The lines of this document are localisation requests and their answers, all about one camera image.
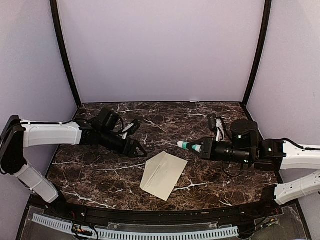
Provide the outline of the green white glue stick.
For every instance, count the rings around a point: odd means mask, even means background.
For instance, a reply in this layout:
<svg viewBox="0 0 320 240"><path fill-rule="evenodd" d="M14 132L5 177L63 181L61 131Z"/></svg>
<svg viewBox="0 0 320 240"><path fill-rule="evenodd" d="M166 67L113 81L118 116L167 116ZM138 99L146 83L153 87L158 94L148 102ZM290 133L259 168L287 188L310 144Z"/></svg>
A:
<svg viewBox="0 0 320 240"><path fill-rule="evenodd" d="M185 149L185 150L193 149L198 153L201 152L201 145L199 144L191 145L189 142L186 142L186 141L178 141L177 146L181 149Z"/></svg>

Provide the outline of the cream paper envelope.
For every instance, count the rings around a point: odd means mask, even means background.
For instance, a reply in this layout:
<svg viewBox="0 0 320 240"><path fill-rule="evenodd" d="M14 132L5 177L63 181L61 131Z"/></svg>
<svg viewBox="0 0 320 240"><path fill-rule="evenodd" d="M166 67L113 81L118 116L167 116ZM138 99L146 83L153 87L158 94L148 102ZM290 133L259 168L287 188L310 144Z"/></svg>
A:
<svg viewBox="0 0 320 240"><path fill-rule="evenodd" d="M157 154L146 161L140 188L167 201L187 163L186 160L165 151Z"/></svg>

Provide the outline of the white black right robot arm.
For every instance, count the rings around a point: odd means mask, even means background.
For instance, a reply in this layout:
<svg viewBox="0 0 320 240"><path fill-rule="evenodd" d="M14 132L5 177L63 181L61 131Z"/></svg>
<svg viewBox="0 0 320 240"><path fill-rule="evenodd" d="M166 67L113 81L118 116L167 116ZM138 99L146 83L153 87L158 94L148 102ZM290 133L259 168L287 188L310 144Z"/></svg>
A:
<svg viewBox="0 0 320 240"><path fill-rule="evenodd" d="M193 142L181 143L202 160L237 163L254 167L260 171L289 169L314 169L305 177L287 183L267 186L255 205L255 213L266 217L277 205L284 205L319 192L320 190L320 147L299 145L288 138L260 140L258 124L240 119L230 125L230 141L224 141L223 126L216 126L216 137L203 137Z"/></svg>

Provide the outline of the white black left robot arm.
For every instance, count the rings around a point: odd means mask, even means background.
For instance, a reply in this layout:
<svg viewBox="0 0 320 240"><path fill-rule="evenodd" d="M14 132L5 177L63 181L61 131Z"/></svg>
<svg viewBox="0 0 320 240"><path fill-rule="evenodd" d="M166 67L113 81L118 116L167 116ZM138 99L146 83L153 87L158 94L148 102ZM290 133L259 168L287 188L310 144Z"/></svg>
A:
<svg viewBox="0 0 320 240"><path fill-rule="evenodd" d="M46 145L100 145L128 158L145 158L148 154L138 140L130 136L140 128L138 120L115 131L122 118L103 108L99 114L86 120L75 118L66 122L39 122L12 115L0 135L0 172L15 176L39 195L60 218L71 213L64 196L25 158L24 149Z"/></svg>

